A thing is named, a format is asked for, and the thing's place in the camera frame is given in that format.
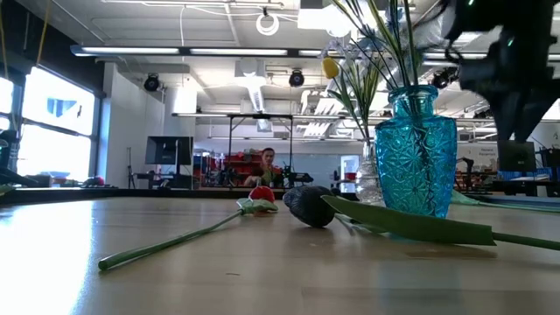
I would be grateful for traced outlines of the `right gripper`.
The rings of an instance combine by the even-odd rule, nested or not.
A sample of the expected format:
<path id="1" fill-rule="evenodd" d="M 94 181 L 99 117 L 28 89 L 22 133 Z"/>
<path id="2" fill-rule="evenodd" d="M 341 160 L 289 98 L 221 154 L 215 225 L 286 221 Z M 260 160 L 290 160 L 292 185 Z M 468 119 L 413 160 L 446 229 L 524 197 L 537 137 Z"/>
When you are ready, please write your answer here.
<path id="1" fill-rule="evenodd" d="M 549 65 L 549 49 L 557 36 L 504 26 L 483 59 L 467 59 L 459 67 L 459 84 L 479 95 L 542 92 L 529 97 L 518 122 L 518 141 L 525 142 L 560 97 L 560 79 Z M 489 102 L 499 140 L 508 140 L 515 130 L 518 101 L 496 98 Z"/>

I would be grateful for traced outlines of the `white artificial flower sprig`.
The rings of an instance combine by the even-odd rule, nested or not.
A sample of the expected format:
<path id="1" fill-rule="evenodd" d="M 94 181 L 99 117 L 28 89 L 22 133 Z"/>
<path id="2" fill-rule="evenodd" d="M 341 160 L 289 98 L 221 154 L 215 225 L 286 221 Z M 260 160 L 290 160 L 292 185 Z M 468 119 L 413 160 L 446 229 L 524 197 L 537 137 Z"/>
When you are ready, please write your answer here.
<path id="1" fill-rule="evenodd" d="M 333 39 L 323 49 L 323 52 L 330 50 L 337 51 L 342 55 L 340 59 L 331 58 L 338 62 L 346 72 L 348 93 L 353 105 L 356 107 L 360 123 L 368 133 L 368 138 L 370 138 L 368 129 L 369 111 L 382 74 L 375 67 L 375 62 L 367 59 L 366 55 L 360 54 L 352 40 L 350 44 L 346 45 L 341 39 Z M 334 87 L 329 87 L 328 89 L 337 90 L 335 84 Z"/>

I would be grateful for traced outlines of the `black artificial tulip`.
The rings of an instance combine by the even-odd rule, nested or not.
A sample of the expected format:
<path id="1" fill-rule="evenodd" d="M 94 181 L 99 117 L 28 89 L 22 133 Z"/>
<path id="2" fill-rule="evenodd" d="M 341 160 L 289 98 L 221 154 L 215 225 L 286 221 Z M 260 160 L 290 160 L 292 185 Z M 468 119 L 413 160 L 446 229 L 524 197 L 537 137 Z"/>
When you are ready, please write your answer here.
<path id="1" fill-rule="evenodd" d="M 292 215 L 313 228 L 328 225 L 337 214 L 376 233 L 391 233 L 420 242 L 493 246 L 496 242 L 560 251 L 559 241 L 494 232 L 490 226 L 403 213 L 384 206 L 341 198 L 322 186 L 300 186 L 283 196 Z"/>

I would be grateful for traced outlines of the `red artificial tulip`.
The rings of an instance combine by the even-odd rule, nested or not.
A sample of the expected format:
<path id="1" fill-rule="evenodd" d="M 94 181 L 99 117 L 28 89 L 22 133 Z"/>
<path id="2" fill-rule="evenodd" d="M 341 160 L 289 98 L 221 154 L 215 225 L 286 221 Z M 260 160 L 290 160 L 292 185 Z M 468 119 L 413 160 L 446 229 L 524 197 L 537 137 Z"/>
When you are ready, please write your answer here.
<path id="1" fill-rule="evenodd" d="M 135 260 L 137 258 L 148 256 L 160 252 L 164 249 L 179 245 L 183 242 L 188 242 L 192 239 L 200 237 L 202 235 L 209 234 L 214 230 L 221 228 L 223 225 L 245 215 L 255 215 L 255 214 L 274 214 L 278 212 L 278 207 L 275 205 L 276 197 L 273 191 L 266 186 L 258 186 L 253 188 L 247 198 L 241 198 L 236 201 L 238 209 L 230 214 L 225 219 L 222 219 L 215 224 L 203 227 L 198 230 L 187 232 L 179 236 L 173 237 L 166 241 L 161 241 L 159 243 L 126 250 L 120 253 L 109 255 L 102 258 L 98 263 L 97 267 L 99 270 L 109 270 L 113 267 L 127 263 L 129 261 Z"/>

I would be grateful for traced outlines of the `blue cut-glass vase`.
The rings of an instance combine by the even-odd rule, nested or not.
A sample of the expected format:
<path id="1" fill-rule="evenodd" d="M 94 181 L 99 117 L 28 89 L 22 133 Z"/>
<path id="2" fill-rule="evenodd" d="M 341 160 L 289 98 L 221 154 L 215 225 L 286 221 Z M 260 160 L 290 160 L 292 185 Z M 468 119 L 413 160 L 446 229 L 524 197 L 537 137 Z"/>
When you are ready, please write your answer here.
<path id="1" fill-rule="evenodd" d="M 436 115 L 432 85 L 400 87 L 388 101 L 393 117 L 375 126 L 375 155 L 385 205 L 444 218 L 451 204 L 458 150 L 457 125 Z"/>

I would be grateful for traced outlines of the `clear glass vase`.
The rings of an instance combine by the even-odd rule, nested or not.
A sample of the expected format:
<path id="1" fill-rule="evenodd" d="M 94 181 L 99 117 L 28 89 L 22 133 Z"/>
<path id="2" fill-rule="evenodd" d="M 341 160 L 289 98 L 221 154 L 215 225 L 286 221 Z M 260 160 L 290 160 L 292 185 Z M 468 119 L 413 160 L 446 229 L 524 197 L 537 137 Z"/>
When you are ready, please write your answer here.
<path id="1" fill-rule="evenodd" d="M 384 203 L 375 155 L 375 140 L 368 138 L 363 143 L 360 165 L 356 173 L 355 193 L 358 200 L 366 204 Z"/>

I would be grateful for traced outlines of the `black background monitor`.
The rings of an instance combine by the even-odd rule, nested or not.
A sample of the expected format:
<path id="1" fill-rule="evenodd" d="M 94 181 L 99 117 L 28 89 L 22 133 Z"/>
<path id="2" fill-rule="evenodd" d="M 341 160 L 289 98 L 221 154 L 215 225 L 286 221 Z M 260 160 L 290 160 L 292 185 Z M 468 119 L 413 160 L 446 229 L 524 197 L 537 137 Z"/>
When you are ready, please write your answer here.
<path id="1" fill-rule="evenodd" d="M 536 153 L 533 142 L 519 143 L 514 140 L 500 140 L 497 148 L 500 171 L 533 172 L 536 170 Z"/>

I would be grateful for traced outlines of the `person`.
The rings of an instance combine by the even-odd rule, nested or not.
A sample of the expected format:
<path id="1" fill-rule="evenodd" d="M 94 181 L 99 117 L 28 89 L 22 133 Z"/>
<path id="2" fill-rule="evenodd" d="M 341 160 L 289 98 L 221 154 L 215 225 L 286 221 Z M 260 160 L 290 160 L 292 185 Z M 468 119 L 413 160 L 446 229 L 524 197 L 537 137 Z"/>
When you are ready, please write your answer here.
<path id="1" fill-rule="evenodd" d="M 268 188 L 280 188 L 284 185 L 282 172 L 273 165 L 275 151 L 272 148 L 262 150 L 261 162 L 248 176 L 244 185 L 247 187 L 267 186 Z"/>

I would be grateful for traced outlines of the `white ceiling vent unit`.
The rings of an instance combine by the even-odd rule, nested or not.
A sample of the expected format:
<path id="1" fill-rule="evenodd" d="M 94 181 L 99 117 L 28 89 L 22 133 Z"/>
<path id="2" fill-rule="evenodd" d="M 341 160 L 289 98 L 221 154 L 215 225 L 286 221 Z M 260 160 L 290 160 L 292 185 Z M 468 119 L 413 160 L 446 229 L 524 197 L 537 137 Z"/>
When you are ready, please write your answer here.
<path id="1" fill-rule="evenodd" d="M 264 61 L 254 58 L 237 60 L 234 65 L 234 81 L 238 86 L 248 90 L 253 110 L 263 113 L 265 109 L 262 87 L 267 84 Z"/>

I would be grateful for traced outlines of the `red storage shelves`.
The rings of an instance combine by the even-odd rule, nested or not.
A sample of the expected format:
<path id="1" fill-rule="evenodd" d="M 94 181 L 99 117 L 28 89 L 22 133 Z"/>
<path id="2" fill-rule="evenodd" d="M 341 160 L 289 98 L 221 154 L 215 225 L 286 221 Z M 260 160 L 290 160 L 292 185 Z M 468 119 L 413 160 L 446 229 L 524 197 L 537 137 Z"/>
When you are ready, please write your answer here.
<path id="1" fill-rule="evenodd" d="M 260 167 L 261 162 L 259 152 L 224 154 L 205 151 L 193 156 L 192 176 L 194 183 L 201 187 L 244 186 L 246 178 Z"/>

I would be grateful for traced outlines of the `black monitor on stand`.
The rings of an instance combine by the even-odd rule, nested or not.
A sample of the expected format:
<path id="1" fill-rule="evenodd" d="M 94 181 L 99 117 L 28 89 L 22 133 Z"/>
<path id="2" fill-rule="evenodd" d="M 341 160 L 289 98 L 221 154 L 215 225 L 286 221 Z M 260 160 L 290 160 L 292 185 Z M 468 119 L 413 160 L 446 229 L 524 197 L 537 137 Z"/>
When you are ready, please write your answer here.
<path id="1" fill-rule="evenodd" d="M 145 163 L 147 165 L 173 165 L 172 188 L 191 189 L 193 176 L 183 174 L 183 166 L 193 163 L 193 138 L 191 136 L 149 136 Z"/>

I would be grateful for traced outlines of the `black tripod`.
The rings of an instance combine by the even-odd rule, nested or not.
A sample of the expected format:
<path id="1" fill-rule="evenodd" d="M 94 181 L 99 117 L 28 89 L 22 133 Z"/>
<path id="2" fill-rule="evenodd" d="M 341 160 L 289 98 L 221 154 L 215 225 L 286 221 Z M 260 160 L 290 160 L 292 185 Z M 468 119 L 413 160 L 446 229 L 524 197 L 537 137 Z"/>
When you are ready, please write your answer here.
<path id="1" fill-rule="evenodd" d="M 127 151 L 127 179 L 128 179 L 128 188 L 129 189 L 135 189 L 136 188 L 136 183 L 134 180 L 134 172 L 132 171 L 132 165 L 131 165 L 131 148 L 127 147 L 126 148 Z"/>

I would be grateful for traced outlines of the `black background rig frame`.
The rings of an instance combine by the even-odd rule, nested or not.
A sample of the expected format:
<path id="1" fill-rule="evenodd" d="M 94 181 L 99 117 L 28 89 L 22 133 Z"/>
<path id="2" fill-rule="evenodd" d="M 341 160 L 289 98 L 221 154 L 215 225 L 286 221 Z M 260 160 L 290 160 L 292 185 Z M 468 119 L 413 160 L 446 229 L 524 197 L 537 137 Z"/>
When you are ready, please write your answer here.
<path id="1" fill-rule="evenodd" d="M 323 186 L 355 182 L 366 141 L 343 115 L 207 112 L 174 117 L 194 124 L 194 155 L 262 154 L 272 148 L 276 169 L 288 165 L 294 172 L 309 173 L 314 178 L 311 184 Z"/>

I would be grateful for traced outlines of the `black overhead frame bar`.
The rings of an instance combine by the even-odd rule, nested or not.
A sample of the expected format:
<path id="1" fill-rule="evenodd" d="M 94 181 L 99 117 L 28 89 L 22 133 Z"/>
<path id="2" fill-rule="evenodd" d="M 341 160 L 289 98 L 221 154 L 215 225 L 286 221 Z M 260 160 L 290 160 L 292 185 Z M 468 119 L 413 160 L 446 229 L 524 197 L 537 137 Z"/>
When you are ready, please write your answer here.
<path id="1" fill-rule="evenodd" d="M 227 47 L 171 47 L 171 46 L 91 46 L 71 45 L 70 51 L 75 56 L 200 56 L 200 57 L 262 57 L 313 59 L 329 56 L 340 59 L 342 55 L 334 50 L 323 52 L 318 49 L 299 48 L 227 48 Z"/>

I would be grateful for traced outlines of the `black aluminium table frame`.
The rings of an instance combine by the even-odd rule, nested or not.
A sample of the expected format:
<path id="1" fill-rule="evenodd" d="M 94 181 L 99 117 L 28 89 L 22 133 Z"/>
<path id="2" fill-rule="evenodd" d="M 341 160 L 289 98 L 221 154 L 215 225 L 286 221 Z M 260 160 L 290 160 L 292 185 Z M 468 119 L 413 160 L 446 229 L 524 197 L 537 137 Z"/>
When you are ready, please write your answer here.
<path id="1" fill-rule="evenodd" d="M 0 205 L 56 203 L 103 198 L 226 199 L 249 196 L 250 190 L 154 190 L 119 188 L 17 188 L 0 196 Z"/>

